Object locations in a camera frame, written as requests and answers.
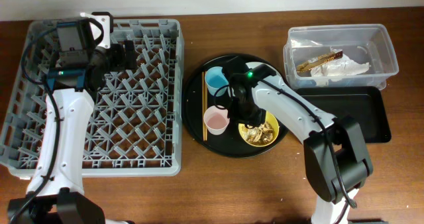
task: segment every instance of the clear plastic bin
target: clear plastic bin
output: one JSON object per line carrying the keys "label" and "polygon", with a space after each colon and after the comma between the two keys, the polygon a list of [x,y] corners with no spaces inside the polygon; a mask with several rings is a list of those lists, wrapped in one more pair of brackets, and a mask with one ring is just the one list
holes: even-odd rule
{"label": "clear plastic bin", "polygon": [[[369,62],[370,69],[354,76],[311,77],[297,73],[296,66],[308,59],[342,49],[359,64]],[[392,41],[384,25],[329,25],[289,29],[284,46],[284,70],[293,89],[303,87],[375,86],[384,89],[386,79],[399,72]]]}

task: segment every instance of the plastic container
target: plastic container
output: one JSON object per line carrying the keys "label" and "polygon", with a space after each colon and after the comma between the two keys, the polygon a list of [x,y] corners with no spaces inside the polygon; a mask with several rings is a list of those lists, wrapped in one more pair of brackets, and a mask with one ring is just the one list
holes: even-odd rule
{"label": "plastic container", "polygon": [[[354,76],[311,77],[309,72],[296,72],[296,66],[330,52],[331,48],[342,49],[343,54],[359,64],[369,62],[370,69]],[[384,89],[386,79],[396,75],[399,66],[384,25],[329,25],[289,29],[284,46],[284,70],[293,89],[317,86]]]}
{"label": "plastic container", "polygon": [[[25,46],[56,21],[35,21]],[[173,176],[181,168],[181,88],[184,40],[173,19],[114,20],[111,42],[134,41],[136,71],[106,74],[85,136],[84,177]],[[40,40],[26,59],[29,75],[39,80],[48,71],[56,34]],[[40,154],[46,94],[23,78],[21,70],[0,135],[0,164],[12,175],[30,178]]]}
{"label": "plastic container", "polygon": [[[228,81],[224,76],[222,67],[214,67],[209,69],[205,75],[205,82],[207,85],[207,90],[211,95],[214,95],[217,90],[223,87],[224,85],[228,85]],[[227,88],[221,89],[217,93],[217,97],[224,95],[226,90]]]}
{"label": "plastic container", "polygon": [[228,110],[218,109],[216,106],[209,107],[203,115],[203,122],[205,122],[207,130],[212,135],[220,135],[224,133],[230,119],[228,116]]}

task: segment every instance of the black plate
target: black plate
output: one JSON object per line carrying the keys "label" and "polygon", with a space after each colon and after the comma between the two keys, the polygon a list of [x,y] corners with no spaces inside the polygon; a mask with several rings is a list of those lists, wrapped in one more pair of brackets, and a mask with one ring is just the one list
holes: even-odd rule
{"label": "black plate", "polygon": [[392,139],[382,95],[376,87],[302,88],[296,92],[323,111],[355,118],[365,142]]}
{"label": "black plate", "polygon": [[[280,124],[280,131],[277,139],[270,145],[265,147],[254,147],[247,144],[238,132],[239,127],[237,123],[230,122],[227,129],[221,135],[212,135],[208,133],[207,141],[203,142],[203,117],[201,112],[201,73],[207,71],[214,66],[222,66],[227,60],[240,56],[246,62],[263,62],[269,64],[267,61],[255,56],[246,54],[229,54],[212,59],[204,65],[196,69],[184,84],[183,90],[183,123],[187,128],[190,135],[204,147],[209,150],[221,154],[223,156],[233,158],[245,158],[262,154],[274,146],[276,146],[287,134],[287,128]],[[226,105],[229,102],[229,96],[223,95],[217,98],[217,104]],[[213,96],[209,94],[207,97],[208,107],[213,105]]]}

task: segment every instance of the cup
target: cup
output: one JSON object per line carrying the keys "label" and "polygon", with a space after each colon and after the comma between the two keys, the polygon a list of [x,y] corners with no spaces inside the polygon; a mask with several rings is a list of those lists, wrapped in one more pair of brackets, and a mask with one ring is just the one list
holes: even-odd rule
{"label": "cup", "polygon": [[[223,73],[223,68],[222,67],[213,67],[210,68],[205,75],[205,82],[207,85],[207,90],[209,91],[209,93],[211,95],[214,95],[217,90],[221,87],[223,87],[224,85],[228,85],[228,81],[224,76]],[[224,95],[225,91],[227,90],[226,88],[221,89],[217,96],[222,96]]]}
{"label": "cup", "polygon": [[228,110],[218,109],[216,106],[209,107],[203,115],[203,122],[206,124],[207,130],[212,135],[220,135],[224,133],[230,119],[227,117]]}

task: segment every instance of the wooden tabletop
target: wooden tabletop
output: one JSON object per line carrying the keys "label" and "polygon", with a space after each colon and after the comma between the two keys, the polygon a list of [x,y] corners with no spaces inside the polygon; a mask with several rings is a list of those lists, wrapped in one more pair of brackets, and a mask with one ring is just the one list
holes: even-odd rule
{"label": "wooden tabletop", "polygon": [[[369,144],[374,173],[349,219],[390,223],[424,220],[424,8],[294,11],[175,18],[185,39],[184,76],[230,52],[259,56],[283,70],[291,27],[381,23],[392,39],[400,72],[382,91],[392,140]],[[0,23],[0,121],[7,110],[29,22]],[[305,179],[302,146],[289,133],[270,152],[225,158],[183,131],[182,169],[174,177],[86,178],[85,195],[109,219],[136,223],[268,223],[305,219],[315,192]],[[24,197],[28,181],[0,167],[0,222],[10,199]]]}

